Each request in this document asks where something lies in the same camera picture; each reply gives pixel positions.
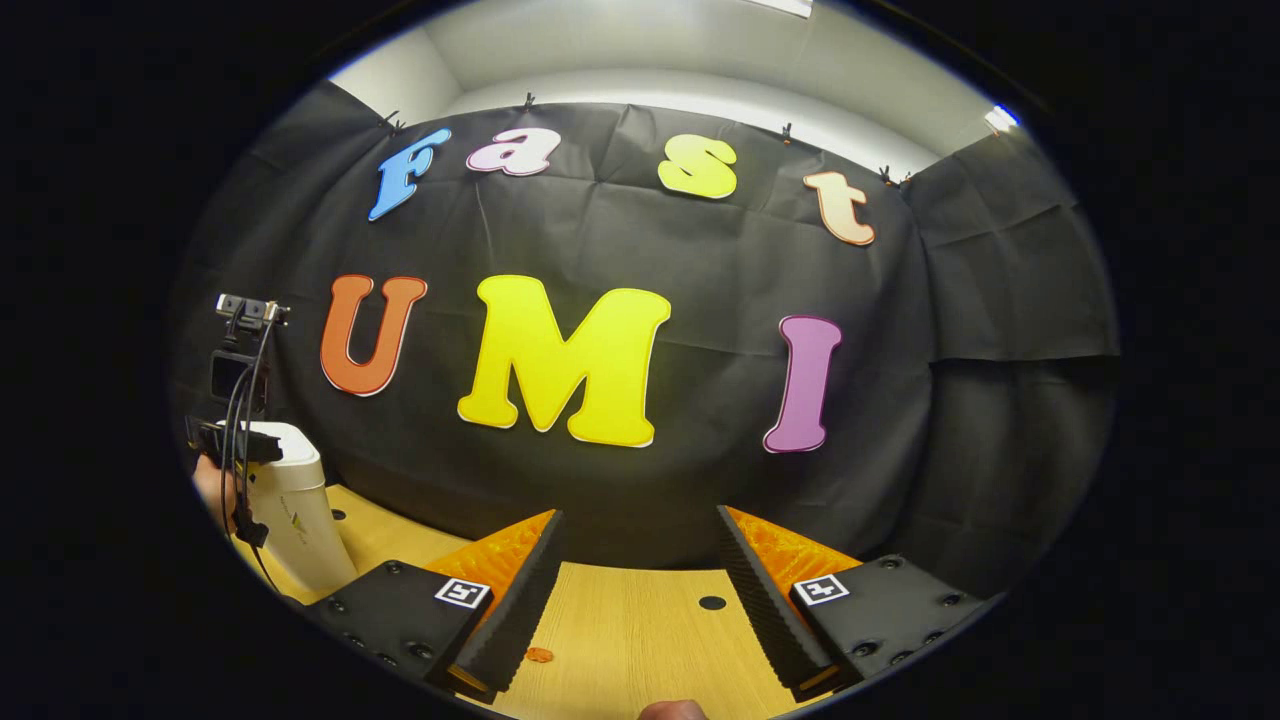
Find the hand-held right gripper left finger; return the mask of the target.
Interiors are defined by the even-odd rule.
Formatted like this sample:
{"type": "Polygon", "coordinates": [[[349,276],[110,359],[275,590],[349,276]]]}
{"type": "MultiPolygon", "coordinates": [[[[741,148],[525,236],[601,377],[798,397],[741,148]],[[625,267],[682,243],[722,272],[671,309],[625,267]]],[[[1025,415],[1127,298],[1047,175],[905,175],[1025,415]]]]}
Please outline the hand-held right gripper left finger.
{"type": "Polygon", "coordinates": [[[563,524],[547,510],[425,565],[387,560],[300,612],[403,680],[490,705],[556,587],[563,524]]]}

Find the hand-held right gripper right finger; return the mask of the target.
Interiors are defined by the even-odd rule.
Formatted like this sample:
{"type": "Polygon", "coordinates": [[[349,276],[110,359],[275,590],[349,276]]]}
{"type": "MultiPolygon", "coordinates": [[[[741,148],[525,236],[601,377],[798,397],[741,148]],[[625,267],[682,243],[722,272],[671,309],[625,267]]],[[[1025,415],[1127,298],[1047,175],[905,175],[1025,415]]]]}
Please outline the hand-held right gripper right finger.
{"type": "Polygon", "coordinates": [[[932,651],[1001,603],[901,553],[858,560],[721,505],[719,557],[771,667],[797,702],[932,651]]]}

